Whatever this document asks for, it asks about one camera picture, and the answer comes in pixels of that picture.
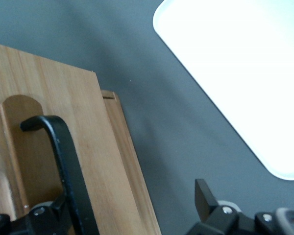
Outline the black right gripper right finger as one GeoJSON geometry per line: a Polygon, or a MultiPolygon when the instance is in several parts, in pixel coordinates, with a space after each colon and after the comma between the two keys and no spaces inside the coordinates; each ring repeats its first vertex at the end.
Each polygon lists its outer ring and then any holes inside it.
{"type": "Polygon", "coordinates": [[[230,206],[219,205],[203,179],[195,180],[195,206],[200,222],[188,234],[230,235],[238,228],[238,212],[230,206]]]}

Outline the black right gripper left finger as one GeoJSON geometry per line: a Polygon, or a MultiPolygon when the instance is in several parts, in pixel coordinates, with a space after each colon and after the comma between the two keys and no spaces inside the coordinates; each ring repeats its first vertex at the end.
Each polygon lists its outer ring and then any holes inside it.
{"type": "Polygon", "coordinates": [[[26,227],[30,235],[69,234],[71,217],[65,196],[34,206],[27,215],[26,227]]]}

